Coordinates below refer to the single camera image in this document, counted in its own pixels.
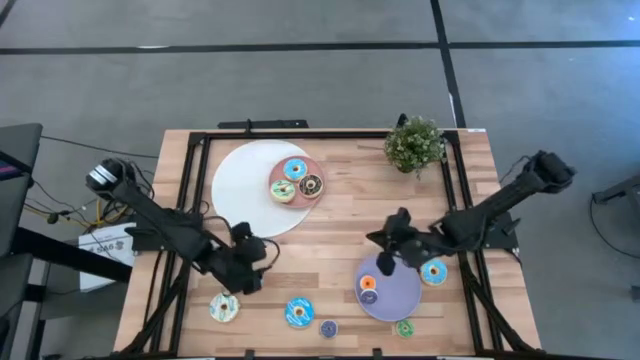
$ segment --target plant pot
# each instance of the plant pot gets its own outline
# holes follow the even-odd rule
[[[406,167],[406,166],[396,166],[396,168],[398,169],[398,171],[400,171],[401,173],[404,173],[404,174],[408,174],[408,173],[413,171],[412,168]]]

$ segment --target pink plate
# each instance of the pink plate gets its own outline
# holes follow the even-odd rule
[[[293,197],[293,200],[289,201],[288,203],[282,203],[282,205],[290,207],[290,208],[306,208],[309,207],[311,205],[314,205],[315,203],[318,202],[318,200],[320,200],[320,198],[322,197],[322,195],[325,193],[325,191],[327,190],[327,178],[326,176],[324,176],[324,172],[322,171],[322,168],[320,167],[320,165],[318,165],[318,163],[313,160],[310,157],[306,157],[306,156],[289,156],[287,158],[284,158],[282,160],[280,160],[280,162],[278,162],[276,164],[276,166],[273,167],[273,169],[271,170],[271,175],[269,175],[269,183],[267,184],[267,191],[271,191],[271,184],[273,184],[274,181],[276,180],[287,180],[287,177],[284,176],[284,164],[289,161],[290,159],[302,159],[306,164],[307,164],[307,175],[309,174],[313,174],[313,175],[318,175],[320,176],[320,178],[322,179],[323,182],[323,188],[322,188],[322,192],[320,192],[320,195],[318,195],[317,197],[313,198],[313,199],[308,199],[304,196],[302,196],[300,194],[300,190],[298,189],[298,182],[294,182],[293,185],[296,188],[296,195]]]

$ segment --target green donut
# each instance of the green donut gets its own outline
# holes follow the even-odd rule
[[[409,338],[413,335],[415,328],[409,319],[404,319],[396,323],[396,332],[403,338]]]
[[[271,184],[271,197],[280,203],[288,203],[296,196],[296,188],[287,180],[276,180]]]

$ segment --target chocolate donut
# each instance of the chocolate donut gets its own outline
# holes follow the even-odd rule
[[[300,180],[298,189],[302,196],[311,199],[320,195],[324,189],[324,184],[318,175],[309,174]]]

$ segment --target blue frosted donut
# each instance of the blue frosted donut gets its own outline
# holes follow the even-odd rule
[[[307,164],[302,159],[294,158],[284,163],[284,176],[291,181],[298,181],[307,174]]]
[[[447,265],[440,259],[430,260],[420,267],[420,278],[427,285],[441,285],[447,279]]]
[[[305,328],[311,325],[314,317],[311,301],[305,298],[293,298],[284,309],[284,318],[290,326]]]

